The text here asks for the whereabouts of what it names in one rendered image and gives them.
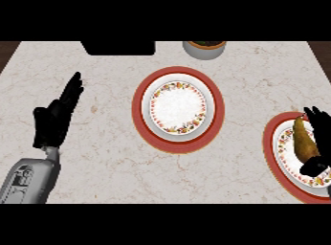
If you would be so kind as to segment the white floral-rimmed plate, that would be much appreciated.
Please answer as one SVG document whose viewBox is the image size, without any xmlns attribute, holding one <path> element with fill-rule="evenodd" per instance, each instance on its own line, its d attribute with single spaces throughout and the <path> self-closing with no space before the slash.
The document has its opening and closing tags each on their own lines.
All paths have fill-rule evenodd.
<svg viewBox="0 0 331 245">
<path fill-rule="evenodd" d="M 205 82 L 185 73 L 157 78 L 142 97 L 142 116 L 151 132 L 170 142 L 197 139 L 211 126 L 216 100 Z"/>
<path fill-rule="evenodd" d="M 279 124 L 273 133 L 273 154 L 282 174 L 291 181 L 293 186 L 304 193 L 316 197 L 328 197 L 331 186 L 331 168 L 325 169 L 316 177 L 300 174 L 303 163 L 294 154 L 294 120 Z"/>
</svg>

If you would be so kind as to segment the black rectangular appliance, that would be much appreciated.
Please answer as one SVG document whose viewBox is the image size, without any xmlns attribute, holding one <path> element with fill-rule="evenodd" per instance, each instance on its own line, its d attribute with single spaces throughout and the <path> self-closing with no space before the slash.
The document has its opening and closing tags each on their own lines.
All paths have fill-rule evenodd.
<svg viewBox="0 0 331 245">
<path fill-rule="evenodd" d="M 83 41 L 86 52 L 92 56 L 152 56 L 154 41 Z"/>
</svg>

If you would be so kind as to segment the grey pot with orange rim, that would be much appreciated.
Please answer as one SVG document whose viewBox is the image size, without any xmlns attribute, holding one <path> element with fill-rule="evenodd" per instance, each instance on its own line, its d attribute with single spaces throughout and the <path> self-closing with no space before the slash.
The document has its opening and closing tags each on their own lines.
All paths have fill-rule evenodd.
<svg viewBox="0 0 331 245">
<path fill-rule="evenodd" d="M 200 45 L 194 41 L 185 41 L 182 43 L 186 53 L 200 60 L 216 59 L 223 53 L 225 46 L 225 41 L 219 41 L 213 46 Z"/>
</svg>

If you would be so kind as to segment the red round placemat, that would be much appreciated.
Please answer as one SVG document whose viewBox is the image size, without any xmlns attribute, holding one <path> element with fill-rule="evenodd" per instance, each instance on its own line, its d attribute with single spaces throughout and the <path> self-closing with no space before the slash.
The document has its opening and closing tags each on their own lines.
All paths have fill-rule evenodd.
<svg viewBox="0 0 331 245">
<path fill-rule="evenodd" d="M 151 83 L 163 76 L 175 73 L 188 74 L 197 77 L 205 83 L 205 86 L 211 91 L 211 95 L 214 97 L 214 103 L 216 103 L 216 115 L 211 120 L 211 125 L 208 129 L 195 139 L 185 142 L 172 142 L 169 140 L 164 140 L 161 137 L 158 137 L 151 132 L 142 115 L 142 100 Z M 149 143 L 149 145 L 158 150 L 172 154 L 186 154 L 205 147 L 213 141 L 213 139 L 216 138 L 216 135 L 220 131 L 222 124 L 225 121 L 225 101 L 217 86 L 213 80 L 207 77 L 207 75 L 200 71 L 197 71 L 195 69 L 182 66 L 166 67 L 157 70 L 152 74 L 149 74 L 148 77 L 144 79 L 142 83 L 139 84 L 139 87 L 133 95 L 132 120 L 139 135 L 142 136 L 144 140 Z"/>
<path fill-rule="evenodd" d="M 303 203 L 319 203 L 319 204 L 331 204 L 331 199 L 328 196 L 322 197 L 313 193 L 309 193 L 306 190 L 301 190 L 294 182 L 287 177 L 285 173 L 281 170 L 279 160 L 276 157 L 276 130 L 281 127 L 282 123 L 293 123 L 296 118 L 301 115 L 301 112 L 284 112 L 278 114 L 273 119 L 266 124 L 263 131 L 263 153 L 265 160 L 267 161 L 267 166 L 270 172 L 287 190 L 287 192 L 303 202 Z"/>
</svg>

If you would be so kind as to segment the brown-yellow pear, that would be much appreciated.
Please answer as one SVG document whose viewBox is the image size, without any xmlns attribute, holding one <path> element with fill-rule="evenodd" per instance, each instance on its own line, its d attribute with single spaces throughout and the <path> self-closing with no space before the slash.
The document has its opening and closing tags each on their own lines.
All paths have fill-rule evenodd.
<svg viewBox="0 0 331 245">
<path fill-rule="evenodd" d="M 293 125 L 294 154 L 303 164 L 319 155 L 315 141 L 304 126 L 303 117 L 298 117 Z"/>
</svg>

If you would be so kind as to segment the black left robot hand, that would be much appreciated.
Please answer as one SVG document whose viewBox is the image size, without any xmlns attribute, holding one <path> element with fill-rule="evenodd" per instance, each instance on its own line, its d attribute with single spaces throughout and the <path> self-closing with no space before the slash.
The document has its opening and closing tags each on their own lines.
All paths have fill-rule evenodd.
<svg viewBox="0 0 331 245">
<path fill-rule="evenodd" d="M 36 124 L 33 146 L 36 148 L 62 145 L 82 93 L 82 73 L 77 72 L 65 85 L 59 98 L 51 102 L 48 107 L 36 107 L 33 110 Z"/>
</svg>

